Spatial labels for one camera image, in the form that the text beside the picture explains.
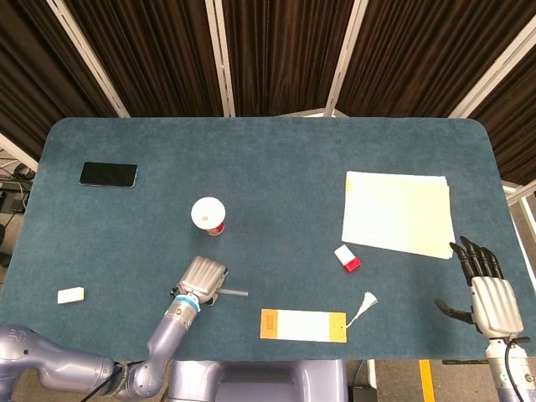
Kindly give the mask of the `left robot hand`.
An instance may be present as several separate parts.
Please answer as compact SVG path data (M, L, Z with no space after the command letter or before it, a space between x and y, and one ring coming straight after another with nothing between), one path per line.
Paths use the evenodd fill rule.
M218 299L217 290L228 274L227 267L215 260L196 256L181 279L172 287L170 295L194 294L199 304L212 306Z

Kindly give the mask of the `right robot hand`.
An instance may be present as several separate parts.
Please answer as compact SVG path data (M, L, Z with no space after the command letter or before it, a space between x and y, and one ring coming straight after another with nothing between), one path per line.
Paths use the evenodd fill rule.
M464 236L460 240L460 244L451 242L449 246L460 262L471 294L471 310L456 310L438 298L436 306L446 316L474 326L487 339L517 338L523 331L523 320L514 289L497 257Z

